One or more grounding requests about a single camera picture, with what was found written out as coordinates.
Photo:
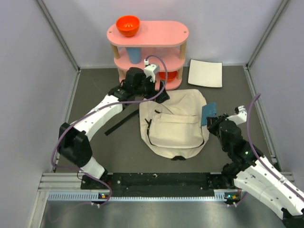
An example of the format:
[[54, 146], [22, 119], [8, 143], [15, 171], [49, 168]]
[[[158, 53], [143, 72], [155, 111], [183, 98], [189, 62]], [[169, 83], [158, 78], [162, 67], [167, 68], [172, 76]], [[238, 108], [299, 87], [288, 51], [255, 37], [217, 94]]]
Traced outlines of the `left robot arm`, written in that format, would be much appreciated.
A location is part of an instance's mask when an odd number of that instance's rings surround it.
[[112, 88], [88, 114], [72, 124], [61, 125], [56, 150], [90, 175], [92, 184], [97, 188], [105, 187], [108, 177], [106, 169], [93, 157], [90, 145], [92, 137], [112, 117], [135, 103], [136, 97], [143, 97], [145, 102], [155, 101], [159, 104], [168, 100], [170, 97], [165, 91], [164, 81], [160, 82], [158, 91], [155, 89], [155, 77], [159, 70], [157, 64], [149, 64], [144, 69], [129, 68], [120, 85]]

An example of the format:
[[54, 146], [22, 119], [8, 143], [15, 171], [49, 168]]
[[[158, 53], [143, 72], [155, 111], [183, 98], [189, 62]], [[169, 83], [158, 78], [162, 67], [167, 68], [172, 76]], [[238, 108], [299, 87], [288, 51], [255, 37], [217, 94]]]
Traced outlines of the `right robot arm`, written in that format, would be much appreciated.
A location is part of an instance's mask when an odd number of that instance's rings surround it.
[[287, 228], [304, 226], [304, 193], [291, 183], [225, 115], [207, 118], [208, 131], [219, 139], [232, 160], [224, 166], [222, 183], [242, 189], [270, 208]]

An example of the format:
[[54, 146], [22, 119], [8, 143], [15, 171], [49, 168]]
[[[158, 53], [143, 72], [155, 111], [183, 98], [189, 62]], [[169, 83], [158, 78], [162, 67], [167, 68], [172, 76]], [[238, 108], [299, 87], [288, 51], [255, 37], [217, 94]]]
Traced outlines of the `teal blue small book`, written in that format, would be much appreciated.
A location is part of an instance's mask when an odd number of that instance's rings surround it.
[[207, 125], [208, 117], [215, 117], [217, 114], [217, 104], [215, 102], [206, 104], [202, 107], [201, 126]]

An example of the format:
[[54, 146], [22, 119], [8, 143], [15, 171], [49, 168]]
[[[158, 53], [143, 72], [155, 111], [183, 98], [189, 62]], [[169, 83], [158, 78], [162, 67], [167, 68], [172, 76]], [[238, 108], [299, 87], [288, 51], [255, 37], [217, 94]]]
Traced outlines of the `beige canvas backpack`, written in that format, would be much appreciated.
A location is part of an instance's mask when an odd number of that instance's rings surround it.
[[209, 140], [209, 131], [201, 123], [206, 99], [197, 89], [172, 90], [168, 95], [169, 100], [161, 104], [141, 103], [106, 134], [138, 115], [141, 138], [155, 154], [171, 160], [198, 155]]

